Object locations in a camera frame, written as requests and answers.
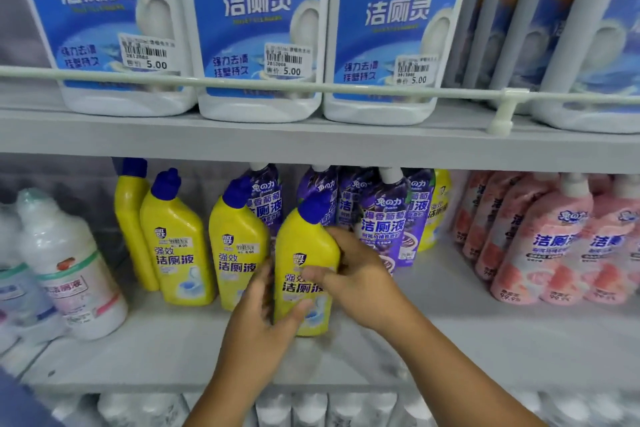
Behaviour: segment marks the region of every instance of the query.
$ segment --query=purple bottle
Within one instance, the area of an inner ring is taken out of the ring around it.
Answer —
[[[406,211],[404,223],[404,237],[400,247],[400,255],[396,267],[410,267],[413,265],[418,245],[427,223],[433,189],[436,186],[434,169],[404,169],[404,176],[411,183],[411,202]]]
[[[376,184],[380,178],[375,167],[341,167],[338,185],[338,211],[336,224],[353,231],[360,219],[358,205],[362,193]]]
[[[327,227],[335,223],[335,210],[338,201],[338,171],[334,165],[311,165],[302,176],[296,193],[296,201],[300,204],[304,199],[323,190],[331,190],[331,207],[320,223]]]
[[[379,167],[382,182],[360,198],[360,241],[378,252],[390,274],[396,269],[404,234],[411,185],[400,167]]]
[[[271,241],[276,239],[282,225],[282,184],[275,164],[251,162],[244,173],[251,178],[252,193],[247,206],[271,232]]]

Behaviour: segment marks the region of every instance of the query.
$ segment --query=yellow toilet cleaner bottle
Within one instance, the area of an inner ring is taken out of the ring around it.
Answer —
[[[202,220],[178,196],[182,180],[175,168],[160,172],[140,209],[140,222],[164,300],[200,306],[212,302],[209,251]]]
[[[140,207],[148,191],[147,161],[139,157],[125,157],[122,163],[122,174],[116,185],[114,199],[116,218],[129,250],[138,282],[146,290],[153,292],[159,290],[160,285],[140,225]]]
[[[449,193],[451,192],[451,175],[446,169],[436,169],[436,186],[429,207],[427,223],[424,225],[418,252],[433,247],[438,240],[440,225],[444,220],[445,211],[449,207]]]
[[[320,224],[331,208],[332,192],[314,192],[304,199],[284,220],[276,238],[274,320],[283,318],[302,299],[314,302],[298,336],[317,336],[329,327],[331,296],[322,287],[305,282],[300,272],[306,265],[338,268],[340,248]]]
[[[250,176],[232,180],[209,218],[213,263],[222,308],[226,310],[236,307],[271,247],[268,227],[247,206],[251,195]]]

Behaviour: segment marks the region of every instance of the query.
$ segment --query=metal shelf surface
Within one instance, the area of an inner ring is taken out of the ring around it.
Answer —
[[[444,334],[505,387],[640,390],[638,297],[621,307],[506,305],[490,296],[450,243],[422,253],[396,280]],[[180,308],[164,303],[159,293],[134,289],[129,297],[131,315],[119,330],[93,342],[52,342],[23,381],[56,392],[202,390],[228,320],[219,301]],[[406,371],[388,344],[341,311],[332,314],[330,333],[295,340],[274,388],[407,387]]]
[[[0,152],[143,156],[282,164],[378,165],[522,171],[633,172],[640,135],[562,131],[514,117],[509,137],[486,132],[495,113],[441,100],[423,124],[212,121],[197,112],[135,118],[77,114],[59,107],[0,109]]]

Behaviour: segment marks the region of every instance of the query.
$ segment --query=shelf guard rail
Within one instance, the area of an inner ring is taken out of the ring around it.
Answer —
[[[640,96],[621,96],[600,93],[530,92],[526,89],[478,90],[463,88],[420,88],[415,86],[344,85],[340,83],[275,82],[265,80],[236,80],[231,78],[195,78],[190,76],[158,75],[156,73],[106,73],[77,69],[50,69],[42,67],[0,66],[0,77],[43,78],[48,80],[78,80],[104,83],[132,83],[141,85],[174,85],[193,87],[230,88],[262,91],[321,92],[375,94],[382,96],[413,96],[424,98],[458,98],[494,100],[498,103],[495,117],[486,131],[507,137],[513,128],[513,114],[519,103],[544,99],[579,103],[627,103],[640,105]]]

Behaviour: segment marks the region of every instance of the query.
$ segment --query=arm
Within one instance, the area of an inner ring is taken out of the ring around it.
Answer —
[[[271,326],[272,269],[271,261],[260,266],[231,314],[216,370],[184,427],[240,427],[275,375],[312,301],[300,301]]]
[[[347,314],[400,354],[440,427],[545,425],[409,302],[374,250],[349,232],[327,230],[344,252],[345,275],[307,266],[302,276],[322,286]]]

